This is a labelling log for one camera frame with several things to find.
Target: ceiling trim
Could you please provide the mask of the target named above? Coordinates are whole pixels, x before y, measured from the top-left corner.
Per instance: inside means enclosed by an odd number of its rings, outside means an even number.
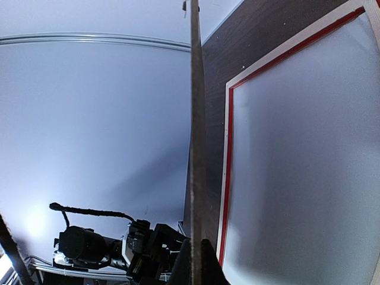
[[[191,51],[191,47],[187,43],[126,34],[40,33],[0,37],[0,46],[47,42],[107,43],[112,45],[148,46],[152,48],[178,50],[181,52]]]

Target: white board surface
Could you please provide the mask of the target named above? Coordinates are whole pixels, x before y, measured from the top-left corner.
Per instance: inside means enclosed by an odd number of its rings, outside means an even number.
[[[190,143],[190,54],[139,46],[0,47],[0,210],[24,253],[52,259],[49,203],[176,228]],[[120,238],[128,220],[68,213]]]
[[[234,89],[231,284],[369,284],[380,56],[366,14]]]

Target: red border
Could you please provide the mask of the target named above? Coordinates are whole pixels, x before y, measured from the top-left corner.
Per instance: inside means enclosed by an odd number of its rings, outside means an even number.
[[[230,199],[230,184],[231,184],[231,168],[232,168],[232,136],[233,136],[233,90],[236,87],[241,86],[245,82],[249,81],[250,79],[254,78],[260,73],[263,73],[264,71],[270,69],[274,65],[280,63],[281,61],[285,60],[289,56],[295,54],[296,52],[300,51],[301,49],[309,46],[311,43],[319,40],[320,38],[326,36],[327,34],[331,33],[332,31],[340,28],[341,26],[347,24],[348,22],[354,20],[359,15],[363,14],[365,12],[364,7],[360,7],[357,10],[347,14],[346,16],[338,19],[337,21],[333,22],[332,24],[328,25],[327,27],[323,28],[322,30],[318,31],[317,33],[311,35],[304,41],[300,42],[298,45],[293,46],[288,51],[282,53],[272,61],[269,61],[267,64],[263,65],[262,67],[255,70],[253,73],[249,74],[242,80],[240,80],[238,83],[234,84],[232,87],[229,88],[229,96],[226,98],[226,100],[229,100],[229,123],[228,123],[228,134],[227,134],[227,173],[226,173],[226,186],[224,190],[224,204],[223,204],[223,224],[221,228],[221,246],[220,246],[220,255],[219,255],[219,264],[220,266],[223,265],[224,260],[224,247],[226,245],[226,235],[227,235],[227,224],[228,224],[228,216],[229,216],[229,199]]]

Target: wooden panel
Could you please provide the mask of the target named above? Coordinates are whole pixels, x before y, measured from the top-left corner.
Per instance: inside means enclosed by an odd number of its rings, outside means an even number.
[[[214,247],[219,224],[227,81],[345,1],[245,0],[203,45],[207,144],[207,214],[203,223],[204,236]],[[185,229],[189,228],[189,206],[186,195]]]

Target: metal rod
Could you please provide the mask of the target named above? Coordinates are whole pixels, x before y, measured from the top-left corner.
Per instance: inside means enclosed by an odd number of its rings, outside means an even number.
[[[205,191],[205,99],[204,70],[198,0],[191,0],[191,87],[192,118],[190,148],[192,285],[202,283],[202,212]]]
[[[125,34],[40,33],[0,37],[0,46],[49,42],[107,43],[113,45],[147,46],[153,48],[178,50],[181,52],[191,51],[190,45],[187,43],[156,39],[152,37],[130,36]]]
[[[114,273],[103,273],[99,272],[85,272],[85,271],[75,271],[75,270],[65,270],[56,267],[52,267],[45,264],[37,264],[31,263],[31,266],[40,271],[59,274],[63,276],[69,277],[82,277],[82,278],[93,278],[93,279],[101,279],[101,280],[112,280],[112,281],[129,281],[131,278],[126,276],[125,274],[114,274]]]

